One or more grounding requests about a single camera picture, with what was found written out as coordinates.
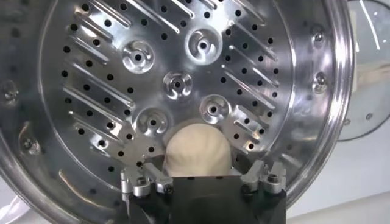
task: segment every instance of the metal clamp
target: metal clamp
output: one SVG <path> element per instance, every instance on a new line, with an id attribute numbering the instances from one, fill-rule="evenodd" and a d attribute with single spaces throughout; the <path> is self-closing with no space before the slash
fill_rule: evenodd
<path id="1" fill-rule="evenodd" d="M 121 189 L 122 194 L 145 197 L 150 194 L 151 184 L 137 169 L 126 167 L 121 172 Z"/>
<path id="2" fill-rule="evenodd" d="M 263 180 L 264 189 L 271 194 L 279 194 L 286 187 L 286 169 L 281 162 L 274 162 L 272 169 Z"/>
<path id="3" fill-rule="evenodd" d="M 244 193 L 255 192 L 258 190 L 258 184 L 260 181 L 260 177 L 262 176 L 264 171 L 264 162 L 260 160 L 256 160 L 252 167 L 249 169 L 248 173 L 242 175 L 240 177 L 243 182 L 242 191 Z"/>
<path id="4" fill-rule="evenodd" d="M 173 192 L 173 178 L 163 174 L 152 163 L 145 163 L 143 170 L 148 178 L 156 184 L 156 191 L 162 194 Z"/>

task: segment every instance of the bolt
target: bolt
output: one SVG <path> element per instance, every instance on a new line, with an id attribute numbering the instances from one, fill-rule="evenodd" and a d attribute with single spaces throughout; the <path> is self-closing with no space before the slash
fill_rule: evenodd
<path id="1" fill-rule="evenodd" d="M 278 176 L 276 176 L 275 174 L 272 174 L 272 173 L 268 175 L 267 181 L 270 183 L 273 183 L 273 184 L 279 183 Z"/>
<path id="2" fill-rule="evenodd" d="M 137 185 L 139 185 L 139 186 L 145 185 L 145 184 L 146 184 L 146 179 L 145 179 L 145 177 L 139 177 L 138 179 L 136 179 L 136 183 L 137 183 Z"/>
<path id="3" fill-rule="evenodd" d="M 173 192 L 172 186 L 168 186 L 168 187 L 164 188 L 164 193 L 171 194 L 172 192 Z"/>
<path id="4" fill-rule="evenodd" d="M 369 119 L 371 119 L 371 118 L 372 118 L 372 113 L 367 114 L 366 120 L 369 120 Z"/>
<path id="5" fill-rule="evenodd" d="M 351 120 L 350 119 L 345 119 L 344 122 L 342 123 L 344 126 L 348 126 L 351 124 Z"/>
<path id="6" fill-rule="evenodd" d="M 10 91 L 4 93 L 4 98 L 8 102 L 15 101 L 16 97 L 17 97 L 17 93 L 13 93 L 13 92 L 10 92 Z"/>
<path id="7" fill-rule="evenodd" d="M 313 81 L 313 89 L 316 93 L 323 93 L 327 89 L 327 79 L 324 73 L 316 74 Z"/>
<path id="8" fill-rule="evenodd" d="M 32 145 L 33 145 L 33 142 L 32 142 L 32 140 L 29 139 L 29 138 L 26 138 L 26 139 L 23 141 L 23 147 L 24 147 L 25 149 L 31 149 Z"/>
<path id="9" fill-rule="evenodd" d="M 314 34 L 314 40 L 317 41 L 317 42 L 320 42 L 324 39 L 324 34 L 322 33 L 322 31 Z"/>

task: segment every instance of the white dough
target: white dough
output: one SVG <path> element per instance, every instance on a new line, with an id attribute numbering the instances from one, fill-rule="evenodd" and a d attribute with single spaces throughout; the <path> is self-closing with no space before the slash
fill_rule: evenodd
<path id="1" fill-rule="evenodd" d="M 232 166 L 230 145 L 217 128 L 192 124 L 168 142 L 165 163 L 172 177 L 228 175 Z"/>

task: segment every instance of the perforated metal surface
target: perforated metal surface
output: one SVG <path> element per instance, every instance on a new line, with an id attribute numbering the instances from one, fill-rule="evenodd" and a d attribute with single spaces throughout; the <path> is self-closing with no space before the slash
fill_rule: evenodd
<path id="1" fill-rule="evenodd" d="M 22 15 L 0 26 L 3 173 L 56 222 L 120 223 L 120 170 L 189 124 L 219 128 L 238 172 L 282 161 L 289 205 L 338 137 L 353 64 L 344 2 L 2 4 Z"/>

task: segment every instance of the black mount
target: black mount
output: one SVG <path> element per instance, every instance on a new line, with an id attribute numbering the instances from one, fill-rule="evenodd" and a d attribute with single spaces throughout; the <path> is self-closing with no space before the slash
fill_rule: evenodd
<path id="1" fill-rule="evenodd" d="M 286 192 L 270 194 L 263 183 L 250 192 L 240 176 L 174 177 L 174 190 L 129 196 L 131 224 L 285 224 Z"/>

